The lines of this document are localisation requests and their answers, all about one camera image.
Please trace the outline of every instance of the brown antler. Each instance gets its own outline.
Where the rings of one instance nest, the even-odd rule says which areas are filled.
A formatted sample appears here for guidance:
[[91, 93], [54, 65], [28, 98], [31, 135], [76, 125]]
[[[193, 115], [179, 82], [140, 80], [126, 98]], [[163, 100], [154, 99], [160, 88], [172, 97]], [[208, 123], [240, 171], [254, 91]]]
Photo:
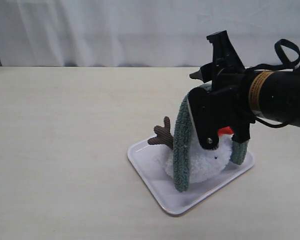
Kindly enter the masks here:
[[148, 140], [149, 145], [160, 145], [164, 144], [167, 145], [170, 149], [174, 147], [174, 137], [170, 133], [170, 119], [169, 117], [165, 116], [163, 119], [164, 127], [162, 126], [155, 126], [154, 133], [156, 134], [155, 137], [152, 137]]

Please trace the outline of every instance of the orange beak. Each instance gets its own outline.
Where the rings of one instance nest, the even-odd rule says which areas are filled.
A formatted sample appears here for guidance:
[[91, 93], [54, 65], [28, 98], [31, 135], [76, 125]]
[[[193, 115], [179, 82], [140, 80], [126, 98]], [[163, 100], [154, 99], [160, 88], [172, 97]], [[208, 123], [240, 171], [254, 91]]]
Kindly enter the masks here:
[[229, 126], [227, 126], [227, 127], [224, 127], [224, 128], [220, 128], [218, 130], [218, 136], [219, 137], [224, 135], [224, 134], [232, 135], [232, 134], [234, 134], [234, 132], [231, 130], [231, 128]]

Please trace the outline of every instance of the orange label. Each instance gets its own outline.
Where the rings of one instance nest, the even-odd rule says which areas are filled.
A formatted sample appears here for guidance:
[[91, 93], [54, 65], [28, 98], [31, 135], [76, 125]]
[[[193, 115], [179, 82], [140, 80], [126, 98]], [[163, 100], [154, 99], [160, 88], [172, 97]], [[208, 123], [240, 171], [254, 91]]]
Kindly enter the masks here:
[[255, 77], [253, 80], [250, 90], [249, 90], [249, 105], [250, 109], [253, 111], [261, 111], [260, 105], [259, 105], [259, 94], [262, 88], [262, 85], [266, 81], [266, 79], [273, 74], [273, 71], [263, 71], [258, 76]]

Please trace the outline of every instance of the fuzzy green fabric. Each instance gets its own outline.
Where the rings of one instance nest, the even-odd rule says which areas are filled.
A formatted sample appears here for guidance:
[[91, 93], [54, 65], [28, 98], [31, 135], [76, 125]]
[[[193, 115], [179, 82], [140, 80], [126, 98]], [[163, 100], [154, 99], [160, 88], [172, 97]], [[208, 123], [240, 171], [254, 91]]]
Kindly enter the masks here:
[[[206, 83], [200, 86], [209, 91], [211, 84]], [[179, 192], [185, 192], [189, 188], [190, 161], [189, 146], [193, 134], [193, 126], [187, 103], [188, 94], [184, 97], [177, 115], [174, 136], [173, 136], [173, 183]], [[230, 161], [241, 165], [247, 153], [248, 142], [242, 144], [232, 142], [232, 154]]]

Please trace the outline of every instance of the plastic tray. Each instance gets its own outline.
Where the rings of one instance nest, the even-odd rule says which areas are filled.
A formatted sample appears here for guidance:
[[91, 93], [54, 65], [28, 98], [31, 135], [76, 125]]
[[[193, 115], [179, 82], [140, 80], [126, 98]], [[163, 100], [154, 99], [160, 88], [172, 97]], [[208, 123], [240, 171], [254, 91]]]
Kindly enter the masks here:
[[129, 147], [128, 159], [159, 206], [175, 217], [184, 214], [255, 165], [254, 156], [247, 151], [242, 165], [229, 162], [219, 175], [201, 183], [190, 184], [186, 192], [178, 192], [172, 178], [165, 173], [158, 161], [160, 158], [167, 158], [168, 147], [149, 145], [147, 141], [148, 138]]

